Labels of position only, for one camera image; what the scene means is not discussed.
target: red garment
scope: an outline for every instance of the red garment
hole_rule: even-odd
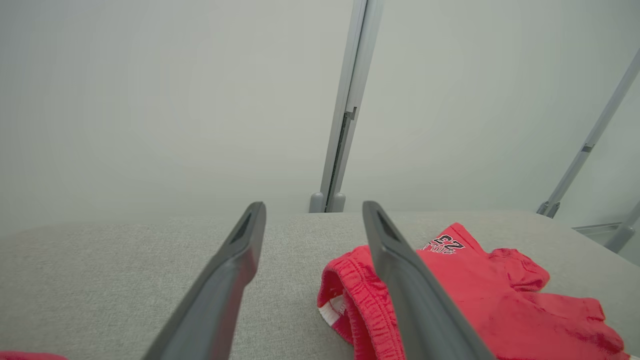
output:
[[[628,360],[596,299],[538,293],[549,274],[514,249],[485,253],[460,224],[417,251],[498,359]],[[368,246],[324,269],[317,306],[355,359],[404,359],[391,297]]]
[[[67,360],[60,355],[46,352],[0,351],[0,360]]]

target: gray upholstered surface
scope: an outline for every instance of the gray upholstered surface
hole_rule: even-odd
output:
[[[640,268],[591,240],[523,212],[390,215],[416,248],[456,221],[485,250],[518,248],[551,273],[546,291],[599,299],[607,323],[640,354]],[[59,225],[0,239],[0,349],[139,359],[235,221]],[[232,358],[352,358],[317,312],[316,294],[325,264],[365,243],[357,213],[268,216]]]

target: white stripe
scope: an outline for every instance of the white stripe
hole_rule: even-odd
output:
[[[318,311],[320,311],[320,315],[322,315],[326,323],[329,324],[329,326],[333,326],[340,316],[344,314],[345,307],[344,297],[338,295],[326,302],[322,307],[319,307]]]

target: metal pole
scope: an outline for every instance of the metal pole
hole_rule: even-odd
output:
[[[376,46],[383,4],[384,0],[354,1],[320,192],[311,195],[310,213],[344,209],[346,196],[340,188]]]
[[[595,126],[593,127],[593,129],[591,129],[591,132],[582,144],[580,151],[573,159],[573,162],[571,163],[567,171],[564,173],[562,180],[560,180],[560,183],[558,183],[558,185],[556,186],[556,189],[549,197],[549,200],[542,203],[542,205],[540,205],[540,207],[538,208],[538,214],[545,215],[550,218],[554,217],[556,211],[560,208],[560,200],[569,189],[569,186],[575,179],[575,176],[578,174],[578,172],[580,172],[580,169],[584,165],[585,161],[587,161],[591,150],[593,150],[593,147],[600,139],[600,136],[602,136],[602,133],[607,128],[607,125],[609,125],[611,118],[613,118],[616,110],[618,110],[618,106],[620,106],[620,103],[625,98],[627,92],[629,91],[629,88],[631,87],[631,84],[634,82],[639,71],[640,49],[638,49],[636,55],[634,56],[634,59],[631,61],[631,65],[629,65],[629,68],[625,72],[625,75],[622,77],[622,80],[620,80],[616,91],[613,92],[613,95],[609,99],[607,106],[605,106],[604,110],[602,110],[600,118],[598,118]]]
[[[607,249],[618,253],[627,244],[629,240],[634,236],[636,230],[632,227],[640,218],[640,201],[636,204],[633,210],[627,215],[627,219],[618,226],[616,232],[611,236],[611,239],[604,245]]]

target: white wall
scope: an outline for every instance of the white wall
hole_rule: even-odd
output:
[[[1,1],[0,235],[306,212],[350,1]]]
[[[638,19],[633,0],[387,2],[346,211],[536,211],[640,47]]]

